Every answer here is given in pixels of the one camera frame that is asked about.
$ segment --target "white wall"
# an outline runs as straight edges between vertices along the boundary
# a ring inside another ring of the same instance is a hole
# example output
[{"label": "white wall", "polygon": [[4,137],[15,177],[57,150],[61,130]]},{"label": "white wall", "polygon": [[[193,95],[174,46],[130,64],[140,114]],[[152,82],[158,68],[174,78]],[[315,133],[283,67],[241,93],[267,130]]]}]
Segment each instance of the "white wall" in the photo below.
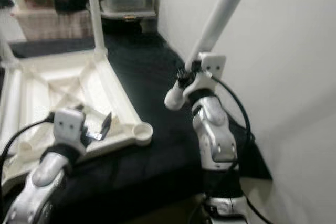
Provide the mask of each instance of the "white wall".
[{"label": "white wall", "polygon": [[[160,0],[159,32],[182,58],[215,1]],[[242,0],[214,51],[274,177],[244,180],[251,199],[277,224],[336,223],[336,0]]]}]

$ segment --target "white plastic frame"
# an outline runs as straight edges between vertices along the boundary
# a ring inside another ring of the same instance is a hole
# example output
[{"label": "white plastic frame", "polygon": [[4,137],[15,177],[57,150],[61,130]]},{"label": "white plastic frame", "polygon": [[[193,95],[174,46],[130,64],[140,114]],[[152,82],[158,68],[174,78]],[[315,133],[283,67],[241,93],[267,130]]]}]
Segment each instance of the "white plastic frame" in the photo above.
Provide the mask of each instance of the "white plastic frame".
[{"label": "white plastic frame", "polygon": [[[95,49],[18,60],[0,33],[0,56],[5,78],[0,100],[0,150],[23,126],[43,119],[62,106],[85,105],[86,124],[99,131],[112,111],[105,140],[89,145],[84,159],[127,145],[150,143],[153,129],[142,122],[107,60],[99,0],[89,0]],[[54,141],[52,125],[24,133],[11,149],[4,166],[2,185],[7,192],[34,168]]]}]

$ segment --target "black table surface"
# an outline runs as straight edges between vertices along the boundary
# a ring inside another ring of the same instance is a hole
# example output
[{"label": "black table surface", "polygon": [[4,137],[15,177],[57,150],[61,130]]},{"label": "black table surface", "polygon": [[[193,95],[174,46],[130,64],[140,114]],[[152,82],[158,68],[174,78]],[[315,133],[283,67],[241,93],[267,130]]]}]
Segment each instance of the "black table surface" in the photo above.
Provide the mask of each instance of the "black table surface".
[{"label": "black table surface", "polygon": [[[185,105],[172,112],[163,103],[175,81],[176,68],[183,61],[157,33],[105,35],[105,43],[108,59],[135,110],[142,121],[153,126],[152,143],[77,165],[65,190],[55,198],[53,223],[98,223],[111,216],[118,222],[202,191],[198,140],[190,108]],[[93,39],[11,45],[18,58],[93,47]],[[230,129],[239,155],[245,130],[234,123],[230,123]],[[241,157],[239,167],[242,176],[270,179],[255,144]],[[7,200],[19,189],[14,189]]]}]

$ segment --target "robotic arm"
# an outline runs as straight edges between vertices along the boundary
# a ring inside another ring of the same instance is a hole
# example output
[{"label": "robotic arm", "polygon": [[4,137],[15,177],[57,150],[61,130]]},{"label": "robotic arm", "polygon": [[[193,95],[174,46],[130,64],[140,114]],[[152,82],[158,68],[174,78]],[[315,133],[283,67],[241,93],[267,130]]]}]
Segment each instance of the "robotic arm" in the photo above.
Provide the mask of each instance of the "robotic arm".
[{"label": "robotic arm", "polygon": [[91,141],[105,138],[111,114],[104,120],[100,133],[88,131],[84,123],[85,114],[80,110],[64,108],[55,112],[54,145],[45,151],[39,166],[28,174],[23,191],[11,205],[3,223],[49,223],[52,198],[62,189],[67,171],[85,155]]}]

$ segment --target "black cloth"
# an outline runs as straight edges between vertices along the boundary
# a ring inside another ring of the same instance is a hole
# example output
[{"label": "black cloth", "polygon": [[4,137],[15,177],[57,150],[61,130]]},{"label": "black cloth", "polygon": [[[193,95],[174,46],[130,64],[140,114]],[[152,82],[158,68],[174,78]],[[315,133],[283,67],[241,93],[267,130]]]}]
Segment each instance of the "black cloth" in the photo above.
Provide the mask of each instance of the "black cloth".
[{"label": "black cloth", "polygon": [[[156,33],[105,35],[109,61],[140,118],[153,126],[152,143],[127,147],[77,165],[56,199],[53,223],[118,222],[202,191],[202,173],[191,109],[164,106],[182,60]],[[11,45],[18,57],[93,48],[92,39]],[[230,129],[239,148],[245,131]],[[270,179],[255,144],[240,163],[240,174]]]}]

